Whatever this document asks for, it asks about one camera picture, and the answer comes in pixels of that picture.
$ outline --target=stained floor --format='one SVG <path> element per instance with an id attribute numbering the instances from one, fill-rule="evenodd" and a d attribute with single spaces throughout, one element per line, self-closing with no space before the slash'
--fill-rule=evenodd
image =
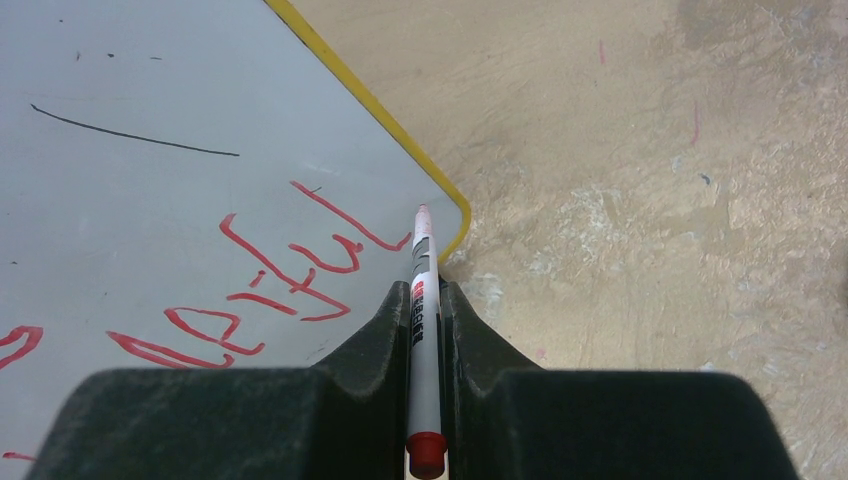
<path id="1" fill-rule="evenodd" d="M 740 375 L 848 478 L 848 1 L 294 3 L 469 198 L 503 336 Z"/>

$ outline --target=beige floor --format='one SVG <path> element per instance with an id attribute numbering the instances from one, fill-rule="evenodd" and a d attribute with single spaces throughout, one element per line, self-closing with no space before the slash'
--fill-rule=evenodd
<path id="1" fill-rule="evenodd" d="M 502 335 L 736 373 L 848 478 L 848 0 L 294 3 L 468 196 Z"/>

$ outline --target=whiteboard marker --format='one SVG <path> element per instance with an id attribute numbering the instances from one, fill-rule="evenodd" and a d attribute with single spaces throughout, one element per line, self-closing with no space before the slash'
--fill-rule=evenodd
<path id="1" fill-rule="evenodd" d="M 439 272 L 430 212 L 421 205 L 412 241 L 412 320 L 410 322 L 409 410 L 406 450 L 409 473 L 422 480 L 445 471 L 447 440 L 442 435 L 439 369 Z"/>

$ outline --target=red handwriting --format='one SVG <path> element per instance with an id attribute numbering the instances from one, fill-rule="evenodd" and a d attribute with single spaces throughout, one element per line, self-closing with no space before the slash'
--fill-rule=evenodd
<path id="1" fill-rule="evenodd" d="M 35 457 L 29 456 L 29 455 L 24 455 L 23 453 L 18 453 L 18 452 L 5 452 L 3 454 L 3 458 L 11 458 L 11 459 L 15 459 L 15 460 L 29 460 L 30 462 L 35 461 Z"/>
<path id="2" fill-rule="evenodd" d="M 302 321 L 304 321 L 304 322 L 318 322 L 318 321 L 321 321 L 321 320 L 330 320 L 330 319 L 333 319 L 333 318 L 338 318 L 338 317 L 347 315 L 350 312 L 350 308 L 347 305 L 339 302 L 338 300 L 334 300 L 334 299 L 328 297 L 327 295 L 324 295 L 323 293 L 318 292 L 315 289 L 313 289 L 312 287 L 310 287 L 310 285 L 312 284 L 312 280 L 315 278 L 315 269 L 314 268 L 309 269 L 309 274 L 306 276 L 306 279 L 303 282 L 297 282 L 293 278 L 284 274 L 283 271 L 280 270 L 279 267 L 277 267 L 276 265 L 271 263 L 271 261 L 268 260 L 268 257 L 263 255 L 262 252 L 259 251 L 259 249 L 257 249 L 253 245 L 251 245 L 250 242 L 248 242 L 247 240 L 245 240 L 244 238 L 242 238 L 240 235 L 238 235 L 237 233 L 235 233 L 233 231 L 232 224 L 233 224 L 233 219 L 235 218 L 235 216 L 236 216 L 235 213 L 231 213 L 231 214 L 227 215 L 224 218 L 224 220 L 221 221 L 221 224 L 218 226 L 221 229 L 221 232 L 227 238 L 229 238 L 230 240 L 235 242 L 236 245 L 242 247 L 248 253 L 253 255 L 253 257 L 256 258 L 257 260 L 259 260 L 260 263 L 265 265 L 265 268 L 270 270 L 271 273 L 274 274 L 274 276 L 276 276 L 280 280 L 289 284 L 289 286 L 291 286 L 291 288 L 289 289 L 289 292 L 291 292 L 291 293 L 303 292 L 303 293 L 305 293 L 305 294 L 307 294 L 307 295 L 309 295 L 309 296 L 311 296 L 311 297 L 313 297 L 317 300 L 321 300 L 322 302 L 327 303 L 329 305 L 332 305 L 333 307 L 336 307 L 338 309 L 338 311 L 336 311 L 334 313 L 329 313 L 329 314 L 326 314 L 326 315 L 321 315 L 321 316 L 317 316 L 317 317 L 304 317 L 304 318 L 301 318 Z"/>
<path id="3" fill-rule="evenodd" d="M 374 242 L 380 248 L 385 250 L 389 250 L 392 252 L 400 251 L 404 245 L 406 245 L 409 240 L 412 238 L 412 232 L 408 232 L 406 236 L 401 239 L 400 242 L 396 244 L 390 244 L 382 239 L 380 239 L 377 235 L 371 232 L 369 229 L 365 228 L 365 226 L 353 218 L 348 213 L 342 211 L 340 208 L 333 205 L 327 199 L 321 197 L 320 195 L 316 195 L 315 192 L 310 191 L 302 184 L 298 182 L 291 182 L 292 186 L 297 188 L 301 193 L 306 195 L 310 200 L 318 203 L 319 205 L 327 208 L 330 212 L 340 217 L 342 220 L 353 226 L 357 231 L 359 231 L 366 238 Z M 351 309 L 347 305 L 338 300 L 335 300 L 328 295 L 319 292 L 315 288 L 312 287 L 312 282 L 315 280 L 317 275 L 317 271 L 315 268 L 309 268 L 306 272 L 306 277 L 302 281 L 295 280 L 293 277 L 285 274 L 283 270 L 274 264 L 265 254 L 263 254 L 258 248 L 256 248 L 253 244 L 251 244 L 247 239 L 239 235 L 233 230 L 233 221 L 235 220 L 236 214 L 230 213 L 218 225 L 221 233 L 231 240 L 233 243 L 244 249 L 247 253 L 249 253 L 253 258 L 259 261 L 259 263 L 264 267 L 259 270 L 256 277 L 248 283 L 250 288 L 256 288 L 259 286 L 259 283 L 262 282 L 265 276 L 270 273 L 278 280 L 283 281 L 288 285 L 288 291 L 291 294 L 296 293 L 304 293 L 316 300 L 320 300 L 321 302 L 327 304 L 332 307 L 333 310 L 329 313 L 317 316 L 303 317 L 300 320 L 304 322 L 319 322 L 323 320 L 331 320 L 343 317 L 350 313 Z M 350 265 L 332 265 L 323 260 L 321 260 L 317 255 L 315 255 L 310 249 L 298 245 L 295 243 L 289 244 L 289 249 L 300 253 L 307 259 L 309 259 L 315 267 L 338 274 L 349 274 L 359 271 L 360 263 L 358 254 L 364 250 L 364 245 L 359 242 L 354 242 L 353 240 L 344 237 L 339 234 L 334 234 L 332 236 L 333 240 L 339 243 L 341 247 L 345 250 L 350 259 Z M 269 308 L 276 310 L 277 312 L 284 313 L 286 315 L 295 316 L 298 314 L 298 311 L 288 305 L 285 305 L 277 300 L 270 299 L 268 297 L 264 297 L 262 295 L 257 295 L 254 293 L 248 292 L 239 292 L 232 293 L 227 295 L 227 301 L 245 301 L 245 302 L 254 302 L 259 305 L 263 305 Z M 206 333 L 203 333 L 196 328 L 190 326 L 181 315 L 181 312 L 191 312 L 200 315 L 206 315 L 211 317 L 222 318 L 229 321 L 229 327 L 224 331 L 220 336 L 213 336 Z M 180 330 L 188 333 L 189 335 L 194 336 L 200 340 L 204 340 L 209 343 L 213 343 L 215 345 L 219 345 L 224 349 L 237 353 L 240 355 L 256 355 L 261 352 L 265 348 L 265 343 L 259 343 L 257 346 L 253 348 L 247 348 L 240 345 L 235 345 L 229 341 L 230 336 L 236 331 L 238 326 L 241 324 L 241 319 L 237 315 L 228 312 L 218 312 L 213 310 L 204 310 L 199 308 L 190 308 L 190 307 L 175 307 L 168 308 L 165 310 L 165 316 L 168 320 L 174 324 Z M 145 342 L 143 340 L 139 340 L 137 338 L 131 337 L 129 335 L 124 335 L 116 332 L 106 332 L 106 334 L 114 340 L 122 349 L 126 352 L 142 358 L 144 360 L 150 361 L 157 365 L 162 365 L 165 367 L 171 368 L 188 368 L 190 366 L 197 367 L 206 367 L 206 368 L 228 368 L 235 362 L 235 359 L 232 355 L 228 353 L 224 353 L 224 362 L 221 364 L 211 363 L 206 360 L 201 360 L 199 358 L 191 357 L 189 355 L 185 355 L 183 353 L 177 352 L 175 350 L 169 349 L 167 347 L 163 347 L 161 345 L 156 345 L 154 343 Z"/>
<path id="4" fill-rule="evenodd" d="M 256 278 L 251 280 L 250 283 L 248 283 L 247 285 L 250 288 L 256 288 L 259 285 L 259 282 L 262 281 L 262 277 L 264 277 L 266 273 L 267 272 L 265 270 L 259 270 L 258 272 L 256 272 Z"/>
<path id="5" fill-rule="evenodd" d="M 201 332 L 191 328 L 185 322 L 185 320 L 183 320 L 182 317 L 180 317 L 180 314 L 177 313 L 178 310 L 185 310 L 187 312 L 194 312 L 194 313 L 200 313 L 200 314 L 203 314 L 203 315 L 211 315 L 213 317 L 226 318 L 227 320 L 230 321 L 230 326 L 227 327 L 227 329 L 224 331 L 224 333 L 221 335 L 220 338 L 212 338 L 212 337 L 210 337 L 210 336 L 208 336 L 204 333 L 201 333 Z M 247 349 L 247 348 L 244 348 L 244 347 L 239 347 L 238 345 L 233 345 L 232 343 L 230 343 L 228 341 L 230 336 L 233 333 L 235 333 L 239 324 L 241 324 L 241 319 L 237 315 L 233 315 L 232 313 L 214 312 L 212 310 L 200 310 L 200 309 L 197 309 L 197 308 L 178 307 L 178 308 L 168 308 L 168 309 L 166 309 L 165 310 L 165 316 L 168 317 L 168 320 L 170 320 L 171 323 L 176 325 L 180 330 L 182 330 L 186 333 L 189 333 L 191 335 L 194 335 L 195 337 L 197 337 L 201 340 L 206 340 L 207 342 L 211 342 L 211 343 L 215 343 L 217 345 L 220 345 L 220 346 L 222 346 L 222 347 L 224 347 L 227 350 L 230 350 L 232 352 L 240 353 L 242 355 L 256 355 L 257 353 L 261 352 L 263 348 L 265 348 L 264 343 L 260 343 L 259 345 L 255 346 L 252 349 Z"/>
<path id="6" fill-rule="evenodd" d="M 106 335 L 109 335 L 109 338 L 114 340 L 121 346 L 127 353 L 135 355 L 136 357 L 143 358 L 147 361 L 153 362 L 157 365 L 162 365 L 163 367 L 171 367 L 171 368 L 189 368 L 188 365 L 184 365 L 182 363 L 177 363 L 174 360 L 179 360 L 180 362 L 185 362 L 190 365 L 194 365 L 196 367 L 206 367 L 206 368 L 227 368 L 233 364 L 235 359 L 232 355 L 224 354 L 224 363 L 217 364 L 207 362 L 205 360 L 201 360 L 199 358 L 194 358 L 175 350 L 171 350 L 170 348 L 165 348 L 154 343 L 145 342 L 143 340 L 139 340 L 137 338 L 130 337 L 129 335 L 123 335 L 116 332 L 106 332 Z M 152 350 L 156 353 L 160 353 L 162 355 L 166 355 L 168 357 L 173 358 L 174 360 L 169 360 L 167 358 L 163 358 L 157 355 L 154 355 L 148 351 L 142 350 L 139 347 L 144 347 L 148 350 Z"/>
<path id="7" fill-rule="evenodd" d="M 278 312 L 283 312 L 288 315 L 297 315 L 297 310 L 287 307 L 282 303 L 277 303 L 270 298 L 256 295 L 255 293 L 234 293 L 232 295 L 227 295 L 227 300 L 251 300 L 267 307 L 271 307 Z"/>
<path id="8" fill-rule="evenodd" d="M 341 217 L 347 223 L 353 225 L 354 228 L 356 228 L 357 230 L 359 230 L 360 233 L 362 233 L 363 235 L 368 237 L 369 240 L 376 243 L 380 247 L 385 248 L 386 250 L 390 250 L 392 252 L 399 252 L 403 248 L 403 246 L 406 245 L 406 242 L 408 242 L 409 239 L 412 238 L 412 232 L 409 232 L 397 244 L 395 244 L 395 245 L 388 244 L 388 243 L 384 242 L 383 240 L 380 240 L 380 238 L 377 237 L 377 235 L 374 235 L 373 233 L 371 233 L 361 223 L 357 222 L 356 219 L 354 219 L 350 215 L 346 214 L 340 208 L 333 205 L 332 203 L 330 203 L 326 199 L 322 198 L 320 195 L 316 195 L 315 192 L 309 190 L 308 188 L 304 187 L 303 185 L 301 185 L 298 182 L 295 182 L 294 180 L 292 180 L 290 183 L 292 185 L 294 185 L 294 187 L 296 189 L 300 190 L 304 195 L 311 198 L 312 200 L 315 200 L 316 202 L 320 203 L 324 207 L 327 207 L 328 210 L 330 210 L 331 212 L 333 212 L 336 215 L 338 215 L 339 217 Z"/>
<path id="9" fill-rule="evenodd" d="M 24 335 L 26 335 L 26 340 L 24 341 L 24 344 L 21 345 L 21 348 L 12 352 L 11 355 L 0 358 L 0 370 L 3 370 L 12 362 L 24 358 L 27 353 L 33 351 L 35 347 L 38 346 L 38 342 L 41 341 L 41 337 L 44 335 L 44 329 L 41 327 L 27 327 L 23 325 L 15 327 L 8 335 L 0 338 L 0 347 L 11 345 L 12 343 L 20 340 Z"/>
<path id="10" fill-rule="evenodd" d="M 312 260 L 312 263 L 315 264 L 318 268 L 323 268 L 328 272 L 333 273 L 353 273 L 359 270 L 359 259 L 356 257 L 356 254 L 361 252 L 363 248 L 361 243 L 353 243 L 351 240 L 341 236 L 341 235 L 333 235 L 333 240 L 342 244 L 342 247 L 347 251 L 348 256 L 350 257 L 350 267 L 336 267 L 334 265 L 330 265 L 328 263 L 324 263 L 315 256 L 314 253 L 310 252 L 306 247 L 301 247 L 300 245 L 295 245 L 294 243 L 289 244 L 289 248 L 294 250 L 295 252 L 302 253 L 306 258 Z"/>

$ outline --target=whiteboard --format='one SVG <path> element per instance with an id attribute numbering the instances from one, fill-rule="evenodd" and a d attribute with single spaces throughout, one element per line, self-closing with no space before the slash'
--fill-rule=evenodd
<path id="1" fill-rule="evenodd" d="M 419 204 L 464 234 L 459 192 L 271 6 L 0 3 L 0 478 L 89 374 L 315 363 L 408 280 Z"/>

